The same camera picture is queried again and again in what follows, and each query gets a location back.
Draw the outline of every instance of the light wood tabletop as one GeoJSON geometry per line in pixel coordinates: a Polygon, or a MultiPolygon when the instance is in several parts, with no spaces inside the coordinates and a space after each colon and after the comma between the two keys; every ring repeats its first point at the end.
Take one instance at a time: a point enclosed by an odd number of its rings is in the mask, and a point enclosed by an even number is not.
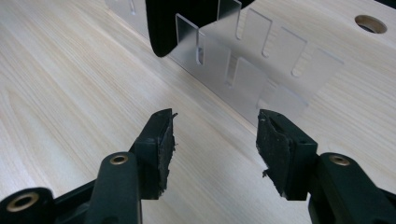
{"type": "MultiPolygon", "coordinates": [[[[279,1],[270,2],[255,4],[275,8],[279,1]]],[[[289,2],[296,15],[304,17],[306,7],[335,21],[384,8],[372,1],[359,1],[366,7],[331,1],[327,8],[318,1],[289,2]]],[[[396,22],[395,11],[382,12],[382,21],[396,22]]],[[[293,23],[289,15],[283,20],[293,23]]],[[[328,26],[323,29],[341,40],[350,38],[341,31],[360,29],[328,26]]],[[[318,153],[353,158],[378,187],[392,192],[395,27],[389,24],[385,35],[361,32],[362,43],[346,42],[344,49],[360,57],[348,58],[352,65],[331,77],[294,120],[318,142],[318,153]]],[[[254,126],[172,59],[157,58],[149,41],[104,1],[0,3],[0,199],[32,187],[58,197],[95,179],[101,160],[128,150],[150,115],[165,108],[178,113],[176,152],[167,191],[159,201],[143,201],[145,223],[310,222],[307,202],[287,202],[262,178],[254,126]]]]}

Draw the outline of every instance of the clear acrylic sheet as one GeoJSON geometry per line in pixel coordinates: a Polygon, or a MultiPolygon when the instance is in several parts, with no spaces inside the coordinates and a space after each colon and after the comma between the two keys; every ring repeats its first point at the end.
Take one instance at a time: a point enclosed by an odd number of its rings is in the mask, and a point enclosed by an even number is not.
{"type": "MultiPolygon", "coordinates": [[[[106,0],[118,16],[148,37],[144,0],[106,0]]],[[[260,108],[295,119],[344,62],[254,8],[238,36],[241,3],[219,0],[218,20],[201,29],[176,14],[171,57],[257,126],[260,108]]]]}

